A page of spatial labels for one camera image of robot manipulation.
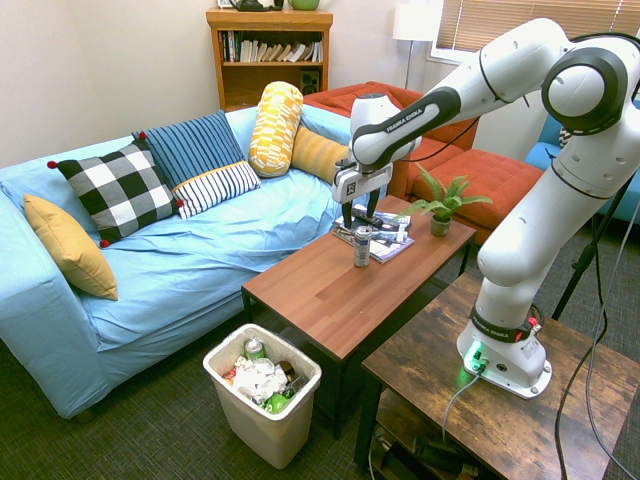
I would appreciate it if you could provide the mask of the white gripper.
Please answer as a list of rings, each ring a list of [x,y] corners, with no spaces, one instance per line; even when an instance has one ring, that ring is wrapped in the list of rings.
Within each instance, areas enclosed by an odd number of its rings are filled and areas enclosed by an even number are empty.
[[[362,165],[349,160],[341,160],[334,165],[332,198],[342,204],[343,224],[346,229],[352,227],[352,200],[369,193],[367,216],[374,217],[379,200],[378,190],[387,185],[392,178],[393,165],[388,164],[372,173],[364,173]]]

